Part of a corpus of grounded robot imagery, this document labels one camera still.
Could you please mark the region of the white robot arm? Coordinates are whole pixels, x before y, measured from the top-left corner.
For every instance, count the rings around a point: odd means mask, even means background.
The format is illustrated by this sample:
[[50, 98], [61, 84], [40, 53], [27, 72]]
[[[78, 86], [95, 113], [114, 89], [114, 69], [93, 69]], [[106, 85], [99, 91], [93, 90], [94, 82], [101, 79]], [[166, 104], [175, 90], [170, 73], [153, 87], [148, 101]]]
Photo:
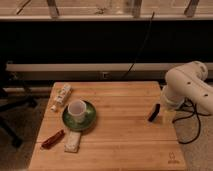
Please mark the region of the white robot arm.
[[167, 110], [175, 110], [188, 98], [213, 114], [213, 87], [205, 83], [207, 76], [208, 68], [200, 61], [171, 68], [165, 74], [166, 85], [161, 92], [161, 104]]

